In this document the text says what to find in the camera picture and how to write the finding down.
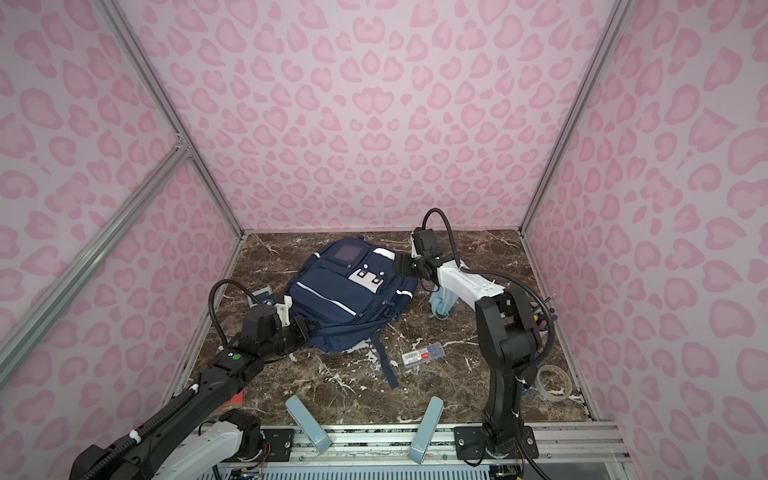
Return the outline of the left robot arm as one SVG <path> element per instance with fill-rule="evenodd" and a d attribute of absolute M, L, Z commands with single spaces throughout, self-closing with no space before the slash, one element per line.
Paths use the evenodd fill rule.
<path fill-rule="evenodd" d="M 183 393 L 108 448 L 95 445 L 74 461 L 72 479 L 151 479 L 195 426 L 241 392 L 267 363 L 289 355 L 316 334 L 334 302 L 296 282 L 281 302 L 256 301 L 241 331 Z"/>

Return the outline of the navy blue student backpack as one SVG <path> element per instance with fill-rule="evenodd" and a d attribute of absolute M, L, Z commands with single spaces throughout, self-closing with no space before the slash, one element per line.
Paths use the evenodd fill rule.
<path fill-rule="evenodd" d="M 346 237 L 311 254 L 289 280 L 290 313 L 307 319 L 309 344 L 340 353 L 369 340 L 392 389 L 399 387 L 379 331 L 413 299 L 418 280 L 394 271 L 395 252 Z"/>

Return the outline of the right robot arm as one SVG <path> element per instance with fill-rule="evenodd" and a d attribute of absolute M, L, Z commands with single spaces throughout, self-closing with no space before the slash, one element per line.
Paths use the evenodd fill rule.
<path fill-rule="evenodd" d="M 395 255 L 395 272 L 431 282 L 475 313 L 477 340 L 490 369 L 483 409 L 482 459 L 513 454 L 533 463 L 535 439 L 524 433 L 521 404 L 556 339 L 554 317 L 544 299 L 504 272 L 471 269 L 459 255 L 446 214 L 434 207 L 411 235 L 412 252 Z"/>

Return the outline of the teal pencil pouch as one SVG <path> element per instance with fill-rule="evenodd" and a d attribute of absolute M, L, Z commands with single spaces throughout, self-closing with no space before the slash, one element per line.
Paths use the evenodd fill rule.
<path fill-rule="evenodd" d="M 438 287 L 429 298 L 432 316 L 437 319 L 447 319 L 451 310 L 459 301 L 459 296 L 445 287 Z"/>

